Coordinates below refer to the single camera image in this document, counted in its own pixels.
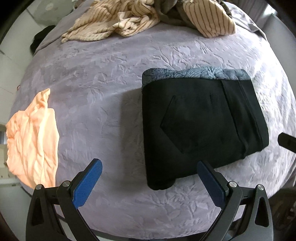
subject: folded clothing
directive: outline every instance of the folded clothing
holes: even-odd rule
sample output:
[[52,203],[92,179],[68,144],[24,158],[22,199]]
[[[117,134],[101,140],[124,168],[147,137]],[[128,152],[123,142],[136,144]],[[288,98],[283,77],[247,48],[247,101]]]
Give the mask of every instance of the folded clothing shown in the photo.
[[31,188],[55,187],[59,133],[54,109],[48,108],[50,89],[39,92],[25,111],[6,124],[9,171]]
[[171,187],[197,162],[225,166],[269,144],[253,84],[242,69],[149,69],[142,75],[148,186]]
[[[153,27],[161,19],[165,23],[196,28],[207,38],[234,34],[235,22],[230,11],[225,11],[228,7],[221,4],[216,0],[95,0],[62,35],[62,43],[98,41],[113,32],[130,37]],[[180,19],[168,17],[163,12]]]

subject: blue gripper pad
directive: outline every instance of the blue gripper pad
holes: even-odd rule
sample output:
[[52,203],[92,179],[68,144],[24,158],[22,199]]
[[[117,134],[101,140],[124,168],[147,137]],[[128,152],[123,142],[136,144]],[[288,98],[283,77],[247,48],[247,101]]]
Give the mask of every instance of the blue gripper pad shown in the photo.
[[87,168],[81,173],[83,177],[73,191],[73,204],[76,209],[85,204],[94,185],[100,178],[102,170],[102,162],[99,159],[93,159]]
[[200,177],[215,206],[224,208],[225,191],[223,190],[215,176],[202,161],[199,161],[197,163],[197,174]]

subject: gray sheet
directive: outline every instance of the gray sheet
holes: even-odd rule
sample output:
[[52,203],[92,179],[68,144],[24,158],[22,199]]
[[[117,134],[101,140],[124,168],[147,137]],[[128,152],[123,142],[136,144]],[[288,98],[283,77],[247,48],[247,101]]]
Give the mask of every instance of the gray sheet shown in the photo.
[[178,179],[164,191],[146,184],[141,76],[153,67],[244,69],[252,77],[270,144],[217,170],[240,186],[263,184],[268,196],[287,182],[295,169],[295,154],[279,147],[277,136],[296,136],[295,98],[269,43],[248,29],[255,25],[241,10],[228,4],[234,19],[242,18],[245,27],[238,26],[230,36],[206,39],[197,30],[160,23],[130,38],[114,34],[98,42],[61,44],[59,35],[86,4],[90,1],[64,18],[42,43],[11,115],[26,109],[39,91],[51,89],[49,107],[55,110],[60,134],[58,185],[93,158],[102,160],[103,173],[79,209],[92,229],[138,239],[180,237],[207,230],[220,210],[197,175]]

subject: beige striped fabric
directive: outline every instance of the beige striped fabric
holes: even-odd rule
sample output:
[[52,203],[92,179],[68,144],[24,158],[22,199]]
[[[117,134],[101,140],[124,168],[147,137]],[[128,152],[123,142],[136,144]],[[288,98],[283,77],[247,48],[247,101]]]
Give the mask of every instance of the beige striped fabric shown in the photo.
[[[179,2],[183,3],[185,14],[204,37],[235,33],[235,22],[216,0]],[[153,4],[154,0],[94,0],[89,10],[62,35],[62,43],[69,40],[98,41],[113,32],[124,37],[133,36],[159,23]]]
[[113,32],[124,37],[133,36],[159,23],[153,3],[154,0],[94,1],[74,26],[62,35],[62,42],[97,41]]
[[215,0],[193,0],[183,3],[190,21],[206,38],[235,33],[235,22]]

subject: orange fabric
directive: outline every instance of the orange fabric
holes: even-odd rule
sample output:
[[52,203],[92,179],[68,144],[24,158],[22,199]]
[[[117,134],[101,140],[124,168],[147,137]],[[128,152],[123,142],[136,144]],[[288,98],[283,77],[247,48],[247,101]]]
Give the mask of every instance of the orange fabric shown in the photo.
[[50,89],[39,92],[6,125],[9,171],[31,188],[56,185],[59,133],[54,109],[48,108],[49,95]]

